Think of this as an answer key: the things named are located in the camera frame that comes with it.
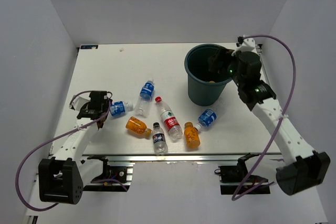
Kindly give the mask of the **tall blue label water bottle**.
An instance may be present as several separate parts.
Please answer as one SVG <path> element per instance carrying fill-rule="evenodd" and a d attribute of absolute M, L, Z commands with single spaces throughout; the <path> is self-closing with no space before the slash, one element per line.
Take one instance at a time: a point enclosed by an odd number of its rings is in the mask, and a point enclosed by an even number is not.
<path fill-rule="evenodd" d="M 149 115 L 150 103 L 154 93 L 154 79 L 148 79 L 142 86 L 138 101 L 135 106 L 135 114 L 142 117 Z"/>

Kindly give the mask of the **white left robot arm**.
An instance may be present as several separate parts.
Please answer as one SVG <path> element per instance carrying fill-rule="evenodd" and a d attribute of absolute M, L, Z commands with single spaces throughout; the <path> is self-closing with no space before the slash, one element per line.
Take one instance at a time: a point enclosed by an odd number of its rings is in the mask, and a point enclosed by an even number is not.
<path fill-rule="evenodd" d="M 39 198 L 42 202 L 77 204 L 83 189 L 94 178 L 104 182 L 111 168 L 99 159 L 82 159 L 93 136 L 104 125 L 111 107 L 111 92 L 88 91 L 89 99 L 79 94 L 70 100 L 69 107 L 78 112 L 77 120 L 60 149 L 38 166 Z"/>

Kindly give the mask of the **small blue label bottle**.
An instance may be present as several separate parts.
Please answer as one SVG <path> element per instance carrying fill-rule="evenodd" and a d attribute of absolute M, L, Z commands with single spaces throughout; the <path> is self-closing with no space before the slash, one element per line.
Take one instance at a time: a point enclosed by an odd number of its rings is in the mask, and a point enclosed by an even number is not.
<path fill-rule="evenodd" d="M 110 106 L 110 114 L 112 117 L 122 116 L 132 110 L 133 110 L 132 102 L 118 101 Z"/>

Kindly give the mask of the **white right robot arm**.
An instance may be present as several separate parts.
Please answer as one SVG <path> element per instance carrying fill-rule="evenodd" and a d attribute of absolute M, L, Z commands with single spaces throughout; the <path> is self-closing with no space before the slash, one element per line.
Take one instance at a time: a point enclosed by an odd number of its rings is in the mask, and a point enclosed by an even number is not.
<path fill-rule="evenodd" d="M 276 182 L 291 196 L 321 184 L 330 165 L 326 152 L 318 153 L 285 117 L 272 88 L 261 79 L 259 56 L 241 49 L 219 47 L 208 59 L 210 72 L 227 74 L 237 85 L 239 98 L 262 122 L 278 146 L 284 167 L 276 169 Z"/>

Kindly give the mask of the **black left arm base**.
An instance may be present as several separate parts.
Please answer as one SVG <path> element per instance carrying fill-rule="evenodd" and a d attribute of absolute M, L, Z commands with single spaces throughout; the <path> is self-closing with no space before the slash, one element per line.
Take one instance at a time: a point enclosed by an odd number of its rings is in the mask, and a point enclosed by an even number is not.
<path fill-rule="evenodd" d="M 84 191 L 126 192 L 131 184 L 132 167 L 106 156 L 82 157 L 79 171 Z"/>

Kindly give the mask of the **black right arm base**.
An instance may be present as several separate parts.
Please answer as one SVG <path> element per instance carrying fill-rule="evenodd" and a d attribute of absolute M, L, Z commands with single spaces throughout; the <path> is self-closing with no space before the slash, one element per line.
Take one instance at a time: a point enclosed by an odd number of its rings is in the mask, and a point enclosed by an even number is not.
<path fill-rule="evenodd" d="M 232 195 L 243 178 L 247 175 L 248 169 L 246 162 L 253 157 L 258 157 L 259 154 L 248 153 L 237 160 L 235 165 L 222 165 L 214 170 L 214 174 L 220 177 L 220 194 L 221 195 Z M 260 177 L 258 175 L 251 175 L 247 181 L 244 183 L 243 187 L 240 189 L 238 194 L 241 194 L 258 183 L 260 185 L 255 190 L 249 192 L 250 195 L 266 195 L 270 194 L 270 186 L 268 185 L 268 179 Z"/>

